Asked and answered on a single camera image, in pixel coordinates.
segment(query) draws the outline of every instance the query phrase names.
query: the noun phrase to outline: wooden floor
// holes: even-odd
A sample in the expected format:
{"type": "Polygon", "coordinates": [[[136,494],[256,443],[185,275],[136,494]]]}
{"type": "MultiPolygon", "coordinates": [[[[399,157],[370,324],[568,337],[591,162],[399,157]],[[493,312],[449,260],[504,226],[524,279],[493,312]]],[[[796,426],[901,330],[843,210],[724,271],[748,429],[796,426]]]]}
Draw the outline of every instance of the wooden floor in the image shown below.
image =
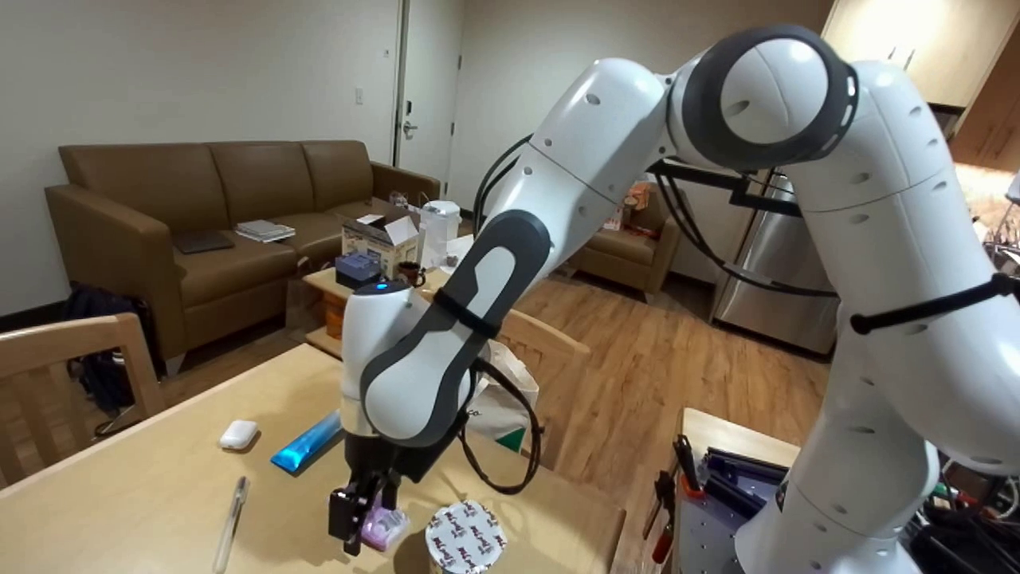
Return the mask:
{"type": "MultiPolygon", "coordinates": [[[[624,511],[614,569],[650,569],[642,541],[655,478],[672,470],[683,408],[701,408],[773,438],[802,443],[827,382],[827,362],[707,324],[707,290],[683,279],[643,304],[587,277],[552,277],[524,304],[591,345],[580,378],[542,382],[555,473],[611,494],[624,511]]],[[[167,382],[170,398],[204,391],[287,346],[302,330],[273,324],[190,358],[167,382]]]]}

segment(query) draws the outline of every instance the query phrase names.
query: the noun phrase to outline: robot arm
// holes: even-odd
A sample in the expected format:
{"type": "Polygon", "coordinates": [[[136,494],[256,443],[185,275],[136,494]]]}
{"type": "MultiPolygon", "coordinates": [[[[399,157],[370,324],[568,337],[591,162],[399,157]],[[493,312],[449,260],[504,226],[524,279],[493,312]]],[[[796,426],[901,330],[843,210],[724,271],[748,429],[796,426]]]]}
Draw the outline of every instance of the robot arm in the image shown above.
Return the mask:
{"type": "MultiPolygon", "coordinates": [[[[884,312],[992,277],[954,160],[901,69],[844,64],[799,29],[724,37],[672,75],[597,60],[552,109],[492,217],[421,323],[361,372],[370,426],[436,445],[465,370],[506,309],[572,257],[662,157],[783,167],[844,312],[884,312]]],[[[748,569],[912,569],[897,537],[935,482],[935,445],[1020,473],[1020,309],[843,330],[833,382],[788,494],[739,537],[748,569]]]]}

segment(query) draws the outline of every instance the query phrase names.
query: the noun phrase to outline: white wall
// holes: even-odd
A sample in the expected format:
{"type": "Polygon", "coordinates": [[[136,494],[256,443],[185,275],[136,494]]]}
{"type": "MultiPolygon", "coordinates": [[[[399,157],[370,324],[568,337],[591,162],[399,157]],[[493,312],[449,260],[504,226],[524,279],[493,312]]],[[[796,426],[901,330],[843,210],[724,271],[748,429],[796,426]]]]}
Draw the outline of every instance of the white wall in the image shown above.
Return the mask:
{"type": "Polygon", "coordinates": [[[388,162],[399,0],[0,0],[0,316],[63,299],[61,142],[361,138],[388,162]]]}
{"type": "Polygon", "coordinates": [[[670,73],[744,24],[818,24],[816,7],[816,0],[469,0],[449,197],[472,207],[484,169],[545,118],[591,60],[611,55],[670,73]]]}

